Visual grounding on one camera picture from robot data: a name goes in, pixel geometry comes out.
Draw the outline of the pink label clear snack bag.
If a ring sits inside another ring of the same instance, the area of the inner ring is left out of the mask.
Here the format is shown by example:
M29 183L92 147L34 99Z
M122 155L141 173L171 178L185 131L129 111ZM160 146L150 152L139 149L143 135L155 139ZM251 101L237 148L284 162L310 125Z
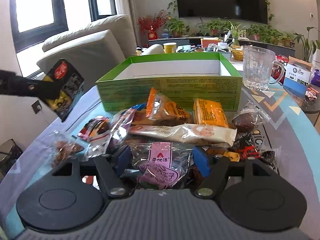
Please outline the pink label clear snack bag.
M132 142L132 169L143 189L181 189L193 164L193 145L179 142Z

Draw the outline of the orange cracker packet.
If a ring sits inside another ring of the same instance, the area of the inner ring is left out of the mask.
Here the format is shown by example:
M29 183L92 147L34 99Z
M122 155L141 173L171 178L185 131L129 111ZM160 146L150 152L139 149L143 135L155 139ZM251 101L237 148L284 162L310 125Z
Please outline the orange cracker packet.
M193 112L195 123L198 125L229 127L228 120L219 102L194 99Z

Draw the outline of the clear packet brown nuts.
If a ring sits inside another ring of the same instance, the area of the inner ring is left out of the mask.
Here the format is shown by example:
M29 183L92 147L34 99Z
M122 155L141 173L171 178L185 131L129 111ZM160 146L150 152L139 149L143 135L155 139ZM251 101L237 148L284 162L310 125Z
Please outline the clear packet brown nuts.
M52 167L60 165L68 158L82 152L86 144L73 135L53 131L49 137L50 163Z

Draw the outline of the long beige snack packet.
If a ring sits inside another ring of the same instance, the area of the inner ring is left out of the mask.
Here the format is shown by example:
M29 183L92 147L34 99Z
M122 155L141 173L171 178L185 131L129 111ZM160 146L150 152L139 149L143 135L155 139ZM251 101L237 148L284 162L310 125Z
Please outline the long beige snack packet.
M232 146L236 138L237 130L197 124L183 124L172 127L136 125L129 129L129 133L171 142L195 145L228 144Z

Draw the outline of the beige sofa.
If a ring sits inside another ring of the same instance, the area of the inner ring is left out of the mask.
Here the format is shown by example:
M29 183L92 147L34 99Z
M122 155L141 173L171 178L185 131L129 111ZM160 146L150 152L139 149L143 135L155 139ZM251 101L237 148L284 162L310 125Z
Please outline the beige sofa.
M66 59L84 78L87 92L104 74L135 56L136 46L131 18L125 14L108 16L46 39L37 66L48 73L59 59Z

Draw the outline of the clear glass mug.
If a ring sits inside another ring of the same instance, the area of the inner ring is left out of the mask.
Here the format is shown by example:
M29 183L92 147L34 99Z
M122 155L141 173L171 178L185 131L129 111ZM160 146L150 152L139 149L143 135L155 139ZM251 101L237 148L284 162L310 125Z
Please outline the clear glass mug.
M270 84L278 83L284 76L284 65L276 60L274 51L255 47L243 47L243 84L256 91L267 91ZM271 81L273 67L280 69L279 76Z

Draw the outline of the patterned table mat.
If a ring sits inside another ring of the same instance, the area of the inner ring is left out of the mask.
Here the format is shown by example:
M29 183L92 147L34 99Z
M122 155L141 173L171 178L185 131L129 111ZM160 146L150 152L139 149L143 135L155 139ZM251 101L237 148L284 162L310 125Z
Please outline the patterned table mat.
M263 100L258 106L271 116L260 133L265 143L280 149L280 175L306 197L308 209L300 229L309 237L319 239L319 133L279 85L260 96ZM1 227L9 239L23 231L15 207L18 196L51 167L49 140L53 132L76 134L88 119L103 113L98 89L93 87L65 122L54 120L24 150L1 182Z

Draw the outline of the yellow woven basket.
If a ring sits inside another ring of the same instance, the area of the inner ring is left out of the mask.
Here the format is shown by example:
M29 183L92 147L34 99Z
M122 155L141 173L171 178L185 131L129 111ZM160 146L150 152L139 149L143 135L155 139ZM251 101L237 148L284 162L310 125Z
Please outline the yellow woven basket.
M231 46L231 51L233 54L233 57L236 61L242 61L244 58L244 52L243 52L243 47L242 46L236 46L232 45Z

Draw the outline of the red flower vase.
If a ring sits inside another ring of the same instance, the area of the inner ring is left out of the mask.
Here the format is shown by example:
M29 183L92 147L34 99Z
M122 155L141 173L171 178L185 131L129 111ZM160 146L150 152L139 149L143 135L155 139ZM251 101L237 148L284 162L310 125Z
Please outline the red flower vase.
M156 40L158 38L157 30L165 25L167 18L165 11L160 10L153 17L138 17L137 24L141 32L148 32L148 40Z

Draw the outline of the green cardboard box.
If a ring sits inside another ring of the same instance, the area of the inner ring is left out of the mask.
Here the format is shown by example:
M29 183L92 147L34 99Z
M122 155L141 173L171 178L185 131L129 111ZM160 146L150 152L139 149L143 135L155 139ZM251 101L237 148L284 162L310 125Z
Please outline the green cardboard box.
M220 53L153 54L127 58L96 85L108 112L147 102L152 88L188 111L199 98L234 112L239 107L242 76Z

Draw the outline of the black yellow snack packet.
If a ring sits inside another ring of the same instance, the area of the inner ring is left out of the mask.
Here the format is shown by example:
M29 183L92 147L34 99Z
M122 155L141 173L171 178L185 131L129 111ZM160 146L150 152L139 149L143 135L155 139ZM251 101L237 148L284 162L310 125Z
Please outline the black yellow snack packet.
M60 87L57 98L40 99L64 122L84 93L84 78L66 59L59 59L42 81L53 82Z

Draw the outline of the yellow can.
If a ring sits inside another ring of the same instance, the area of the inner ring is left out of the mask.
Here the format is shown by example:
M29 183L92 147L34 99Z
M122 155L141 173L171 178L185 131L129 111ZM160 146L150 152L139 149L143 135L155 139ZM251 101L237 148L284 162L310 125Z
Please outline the yellow can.
M172 54L176 53L177 43L176 42L167 42L163 44L164 53L165 54Z

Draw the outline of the blue white cardboard box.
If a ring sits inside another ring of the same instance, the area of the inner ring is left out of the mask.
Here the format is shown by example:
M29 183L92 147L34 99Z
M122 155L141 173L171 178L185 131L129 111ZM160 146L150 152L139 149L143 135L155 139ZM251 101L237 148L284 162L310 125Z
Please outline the blue white cardboard box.
M289 56L283 86L292 94L304 97L309 85L312 64Z

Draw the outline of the dark date clear packet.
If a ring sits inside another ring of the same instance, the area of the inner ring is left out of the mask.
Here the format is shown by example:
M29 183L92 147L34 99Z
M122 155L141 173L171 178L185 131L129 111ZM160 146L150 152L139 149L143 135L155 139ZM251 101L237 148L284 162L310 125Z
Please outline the dark date clear packet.
M239 133L252 132L259 125L271 120L271 117L260 107L249 101L232 119L233 126Z

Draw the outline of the dark round side table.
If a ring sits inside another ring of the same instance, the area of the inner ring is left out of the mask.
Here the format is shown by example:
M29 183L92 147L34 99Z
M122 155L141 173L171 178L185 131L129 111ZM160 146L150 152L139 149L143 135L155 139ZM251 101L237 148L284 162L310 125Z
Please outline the dark round side table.
M319 87L308 85L306 94L298 105L305 114L319 113Z

